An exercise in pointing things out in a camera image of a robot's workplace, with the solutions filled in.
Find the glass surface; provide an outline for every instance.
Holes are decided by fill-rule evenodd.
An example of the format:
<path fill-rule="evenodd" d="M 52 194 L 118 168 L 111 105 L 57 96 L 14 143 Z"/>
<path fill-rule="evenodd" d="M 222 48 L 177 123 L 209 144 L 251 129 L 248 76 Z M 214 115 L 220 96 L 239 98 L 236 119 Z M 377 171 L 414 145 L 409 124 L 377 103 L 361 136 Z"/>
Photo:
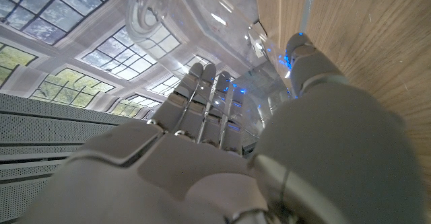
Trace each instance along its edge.
<path fill-rule="evenodd" d="M 222 71 L 230 73 L 230 86 L 221 92 L 240 91 L 242 110 L 225 107 L 224 97 L 214 102 L 211 96 L 203 97 L 244 132 L 258 136 L 271 114 L 269 99 L 278 104 L 291 97 L 289 79 L 279 76 L 289 69 L 284 50 L 243 14 L 246 7 L 234 5 L 229 0 L 130 0 L 127 30 L 136 45 L 174 75 L 148 90 L 168 95 L 195 63 L 212 63 L 217 69 L 213 94 L 219 94 L 216 83 Z M 265 56 L 259 58 L 255 51 Z"/>
<path fill-rule="evenodd" d="M 106 0 L 0 0 L 0 16 L 11 28 L 55 44 Z"/>
<path fill-rule="evenodd" d="M 85 108 L 99 91 L 108 92 L 113 88 L 73 69 L 63 69 L 56 75 L 48 75 L 30 98 Z"/>

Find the window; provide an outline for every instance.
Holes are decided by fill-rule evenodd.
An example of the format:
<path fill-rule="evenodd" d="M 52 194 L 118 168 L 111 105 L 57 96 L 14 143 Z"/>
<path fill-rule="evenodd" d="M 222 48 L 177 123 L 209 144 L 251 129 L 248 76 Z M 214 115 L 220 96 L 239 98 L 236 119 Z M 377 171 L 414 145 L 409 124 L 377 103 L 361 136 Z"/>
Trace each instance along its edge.
<path fill-rule="evenodd" d="M 127 100 L 121 100 L 110 113 L 126 117 L 135 117 L 142 108 L 153 108 L 160 104 L 160 102 L 155 100 L 134 95 L 127 98 Z"/>
<path fill-rule="evenodd" d="M 36 56 L 0 43 L 0 85 L 18 65 L 28 65 Z"/>
<path fill-rule="evenodd" d="M 180 42 L 161 24 L 152 36 L 139 43 L 142 48 L 159 59 L 174 50 Z"/>
<path fill-rule="evenodd" d="M 63 69 L 55 76 L 48 75 L 30 99 L 84 108 L 99 91 L 106 93 L 113 88 L 80 72 Z"/>
<path fill-rule="evenodd" d="M 16 30 L 55 44 L 107 0 L 0 0 L 0 17 Z"/>
<path fill-rule="evenodd" d="M 155 86 L 154 88 L 152 88 L 150 90 L 157 93 L 157 94 L 169 96 L 169 94 L 174 91 L 175 87 L 179 83 L 180 83 L 180 79 L 178 79 L 175 76 L 172 76 L 169 79 L 165 80 L 165 82 Z"/>
<path fill-rule="evenodd" d="M 132 42 L 125 26 L 87 54 L 83 60 L 126 80 L 133 79 L 157 63 Z"/>

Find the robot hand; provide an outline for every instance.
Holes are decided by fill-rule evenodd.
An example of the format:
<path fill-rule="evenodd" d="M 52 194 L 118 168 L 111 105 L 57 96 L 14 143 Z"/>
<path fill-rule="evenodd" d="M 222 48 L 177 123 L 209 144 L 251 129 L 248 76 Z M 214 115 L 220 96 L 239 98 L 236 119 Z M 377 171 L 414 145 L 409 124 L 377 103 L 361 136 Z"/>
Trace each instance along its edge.
<path fill-rule="evenodd" d="M 241 122 L 222 121 L 241 94 L 225 100 L 222 73 L 211 104 L 216 70 L 193 65 L 148 124 L 72 155 L 20 223 L 425 223 L 402 119 L 348 85 L 305 35 L 286 52 L 299 98 L 277 109 L 248 164 Z"/>

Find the glass ceiling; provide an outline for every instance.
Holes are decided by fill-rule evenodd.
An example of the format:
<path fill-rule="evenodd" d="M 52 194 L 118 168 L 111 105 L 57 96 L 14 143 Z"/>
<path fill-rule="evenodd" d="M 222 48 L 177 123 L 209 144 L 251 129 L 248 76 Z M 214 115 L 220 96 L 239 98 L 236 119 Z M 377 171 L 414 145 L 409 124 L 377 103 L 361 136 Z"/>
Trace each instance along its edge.
<path fill-rule="evenodd" d="M 16 30 L 55 44 L 107 0 L 0 0 L 0 17 Z"/>

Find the ceiling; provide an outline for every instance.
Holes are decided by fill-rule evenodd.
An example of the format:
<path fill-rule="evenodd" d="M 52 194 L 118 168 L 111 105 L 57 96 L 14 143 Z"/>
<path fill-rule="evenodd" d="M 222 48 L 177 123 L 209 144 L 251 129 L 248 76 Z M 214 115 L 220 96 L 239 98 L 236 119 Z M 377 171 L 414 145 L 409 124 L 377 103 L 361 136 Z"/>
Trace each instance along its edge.
<path fill-rule="evenodd" d="M 190 46 L 205 35 L 184 26 L 192 16 L 168 16 L 139 47 L 125 31 L 127 2 L 0 0 L 0 93 L 144 118 L 178 84 L 166 70 L 172 57 L 185 68 L 213 63 L 233 78 L 249 70 L 212 40 Z M 232 3 L 257 20 L 255 0 Z"/>

